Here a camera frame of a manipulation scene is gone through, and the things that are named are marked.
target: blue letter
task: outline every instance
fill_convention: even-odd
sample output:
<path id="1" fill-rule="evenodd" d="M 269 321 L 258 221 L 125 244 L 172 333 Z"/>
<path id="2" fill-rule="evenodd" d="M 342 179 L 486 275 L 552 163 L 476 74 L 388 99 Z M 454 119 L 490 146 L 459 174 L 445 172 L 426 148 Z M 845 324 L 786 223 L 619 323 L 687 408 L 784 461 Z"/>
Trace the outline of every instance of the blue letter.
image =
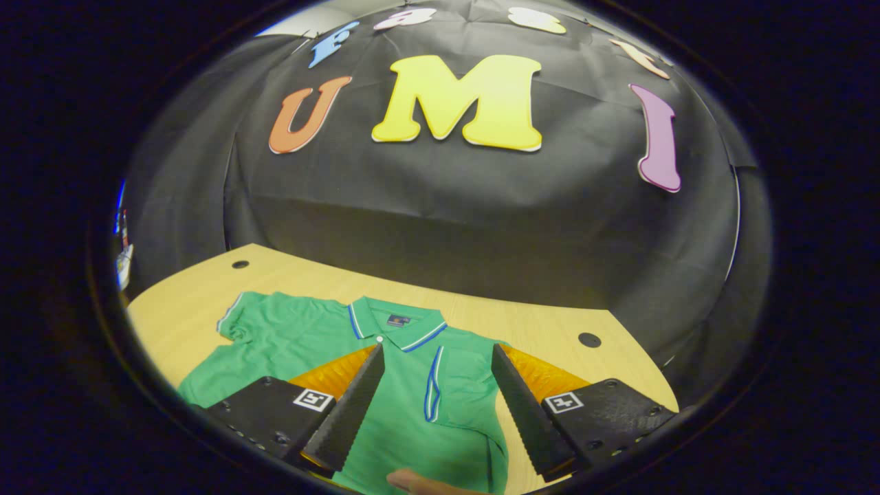
<path id="1" fill-rule="evenodd" d="M 334 51 L 339 49 L 339 44 L 348 39 L 348 30 L 354 28 L 358 24 L 357 21 L 352 22 L 348 26 L 343 27 L 336 33 L 327 36 L 324 40 L 314 46 L 312 51 L 315 52 L 315 59 L 309 64 L 309 69 L 318 65 L 318 63 L 327 58 Z"/>

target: pink letter i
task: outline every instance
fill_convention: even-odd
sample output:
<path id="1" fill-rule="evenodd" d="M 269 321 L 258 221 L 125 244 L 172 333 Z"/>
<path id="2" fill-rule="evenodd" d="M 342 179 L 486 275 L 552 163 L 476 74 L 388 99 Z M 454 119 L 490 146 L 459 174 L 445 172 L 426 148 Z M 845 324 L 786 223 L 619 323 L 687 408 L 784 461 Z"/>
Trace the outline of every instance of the pink letter i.
<path id="1" fill-rule="evenodd" d="M 675 169 L 675 136 L 672 134 L 675 112 L 645 88 L 629 85 L 629 89 L 642 101 L 648 130 L 648 152 L 639 160 L 639 175 L 661 189 L 677 193 L 681 189 L 681 178 Z"/>

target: orange letter u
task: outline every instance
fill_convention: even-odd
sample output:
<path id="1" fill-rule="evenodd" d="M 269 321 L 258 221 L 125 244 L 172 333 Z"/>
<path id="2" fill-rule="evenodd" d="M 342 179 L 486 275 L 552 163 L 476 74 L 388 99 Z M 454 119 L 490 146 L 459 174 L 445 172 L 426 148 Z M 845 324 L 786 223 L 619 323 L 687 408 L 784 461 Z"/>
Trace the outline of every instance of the orange letter u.
<path id="1" fill-rule="evenodd" d="M 327 112 L 330 111 L 330 106 L 336 100 L 339 90 L 350 82 L 351 77 L 345 76 L 330 79 L 321 85 L 318 88 L 321 95 L 318 97 L 318 103 L 315 103 L 315 109 L 312 110 L 309 121 L 296 132 L 290 132 L 290 124 L 293 122 L 294 115 L 297 114 L 299 105 L 306 96 L 312 94 L 312 89 L 301 89 L 285 98 L 281 103 L 281 112 L 275 119 L 275 125 L 272 126 L 272 132 L 269 134 L 269 149 L 276 154 L 292 153 L 307 145 L 324 124 Z"/>

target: green polo shirt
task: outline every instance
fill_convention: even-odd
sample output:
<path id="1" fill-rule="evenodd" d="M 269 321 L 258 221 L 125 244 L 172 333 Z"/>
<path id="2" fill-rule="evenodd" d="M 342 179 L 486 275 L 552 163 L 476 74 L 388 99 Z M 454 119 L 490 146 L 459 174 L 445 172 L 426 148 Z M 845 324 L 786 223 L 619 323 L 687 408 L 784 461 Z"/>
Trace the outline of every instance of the green polo shirt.
<path id="1" fill-rule="evenodd" d="M 433 309 L 360 298 L 334 300 L 243 292 L 217 323 L 232 340 L 180 384 L 209 407 L 261 376 L 290 380 L 381 342 L 385 374 L 334 482 L 371 494 L 402 491 L 399 468 L 454 486 L 504 493 L 507 447 L 495 414 L 492 346 L 499 341 L 449 327 Z"/>

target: wooden table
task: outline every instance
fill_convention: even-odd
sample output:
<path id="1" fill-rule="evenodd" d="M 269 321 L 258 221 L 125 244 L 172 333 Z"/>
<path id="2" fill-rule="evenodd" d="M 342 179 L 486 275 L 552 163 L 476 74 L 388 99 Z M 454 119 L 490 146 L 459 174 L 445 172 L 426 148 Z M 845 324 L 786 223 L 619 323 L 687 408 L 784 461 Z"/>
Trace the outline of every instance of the wooden table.
<path id="1" fill-rule="evenodd" d="M 249 264 L 232 268 L 237 261 Z M 128 306 L 143 348 L 175 388 L 218 345 L 230 341 L 216 322 L 240 292 L 284 292 L 335 299 L 343 304 L 364 295 L 402 305 L 438 309 L 455 328 L 510 343 L 590 383 L 617 378 L 666 408 L 678 403 L 644 349 L 601 309 L 550 307 L 436 291 L 370 277 L 251 244 L 201 262 L 152 286 Z M 578 336 L 601 339 L 595 348 Z M 502 395 L 496 404 L 510 451 L 507 493 L 547 484 L 536 475 Z"/>

